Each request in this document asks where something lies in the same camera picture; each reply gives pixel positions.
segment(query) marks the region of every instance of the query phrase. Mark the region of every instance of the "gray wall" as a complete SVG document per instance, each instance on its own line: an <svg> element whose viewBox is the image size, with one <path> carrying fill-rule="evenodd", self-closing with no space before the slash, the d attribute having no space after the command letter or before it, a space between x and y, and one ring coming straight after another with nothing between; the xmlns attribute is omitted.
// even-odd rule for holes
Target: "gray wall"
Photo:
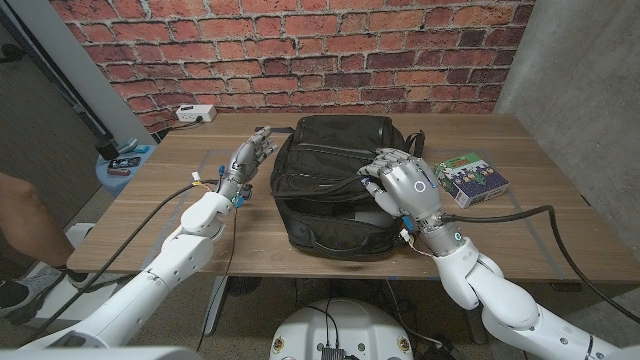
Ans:
<svg viewBox="0 0 640 360"><path fill-rule="evenodd" d="M538 0L494 110L514 114L640 260L640 2Z"/></svg>

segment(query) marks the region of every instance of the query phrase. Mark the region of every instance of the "colorful box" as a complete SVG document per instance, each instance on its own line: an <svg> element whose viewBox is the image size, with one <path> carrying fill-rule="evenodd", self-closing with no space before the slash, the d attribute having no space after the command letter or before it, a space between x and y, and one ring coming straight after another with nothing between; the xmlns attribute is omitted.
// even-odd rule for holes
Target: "colorful box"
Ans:
<svg viewBox="0 0 640 360"><path fill-rule="evenodd" d="M509 186L502 175L474 153L437 164L435 173L440 184L463 209L501 195Z"/></svg>

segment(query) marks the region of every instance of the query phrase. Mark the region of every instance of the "sneaker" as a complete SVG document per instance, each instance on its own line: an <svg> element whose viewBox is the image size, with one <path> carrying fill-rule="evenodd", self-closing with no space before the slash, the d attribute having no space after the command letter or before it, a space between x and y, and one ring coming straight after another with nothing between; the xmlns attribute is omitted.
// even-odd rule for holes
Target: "sneaker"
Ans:
<svg viewBox="0 0 640 360"><path fill-rule="evenodd" d="M112 273L104 273L102 275L100 275L100 277L98 278L98 280L96 280L88 289L87 291L85 291L85 293L90 293L90 292L94 292L104 286L108 286L111 284L121 284L123 282L128 281L129 279L131 279L134 275L126 275L126 274L112 274ZM69 277L69 282L71 283L71 285L73 285L76 289L80 290L82 289L86 284L89 283L89 281L91 281L91 279L93 279L94 277L96 277L95 273L90 273L86 279L82 280L82 281L75 281L73 280L71 277Z"/></svg>
<svg viewBox="0 0 640 360"><path fill-rule="evenodd" d="M33 319L44 299L56 285L64 279L62 273L50 266L45 266L34 276L16 281L29 289L27 298L21 303L6 308L0 308L0 317L7 318L11 324L18 326Z"/></svg>

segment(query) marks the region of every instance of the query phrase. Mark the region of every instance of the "wooden table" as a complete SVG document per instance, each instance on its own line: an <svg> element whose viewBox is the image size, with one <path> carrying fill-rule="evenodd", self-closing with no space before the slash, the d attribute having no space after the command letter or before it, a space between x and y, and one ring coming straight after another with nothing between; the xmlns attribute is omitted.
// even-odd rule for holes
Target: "wooden table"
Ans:
<svg viewBox="0 0 640 360"><path fill-rule="evenodd" d="M190 183L191 172L218 178L218 167L256 126L295 127L303 114L220 114L209 124L170 133L118 196L93 231L69 259L78 271L95 271L115 252L147 214L169 194ZM406 136L419 129L427 134L424 158L429 164L475 152L507 180L505 195L460 209L444 192L444 210L466 216L495 216L543 204L556 207L562 238L578 266L599 282L640 281L640 263L616 237L580 193L545 154L517 119L507 115L391 115ZM282 144L288 134L273 135ZM229 275L344 278L436 278L428 258L410 249L396 250L375 262L330 260L291 247L270 194L269 177L275 156L260 167L252 181L253 199L237 213L236 244ZM203 194L190 190L169 202L113 263L110 271L131 273L150 261L158 246L180 221L180 214ZM203 268L222 274L233 240L233 216ZM558 250L546 215L503 224L460 224L481 252L495 260L513 280L574 280Z"/></svg>

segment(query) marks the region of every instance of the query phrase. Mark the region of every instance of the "person's leg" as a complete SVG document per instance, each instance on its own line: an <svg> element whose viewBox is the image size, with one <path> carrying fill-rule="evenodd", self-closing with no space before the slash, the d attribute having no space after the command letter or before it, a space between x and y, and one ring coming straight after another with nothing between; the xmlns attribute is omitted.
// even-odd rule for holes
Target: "person's leg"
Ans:
<svg viewBox="0 0 640 360"><path fill-rule="evenodd" d="M29 182L0 173L0 230L14 249L53 267L74 248Z"/></svg>

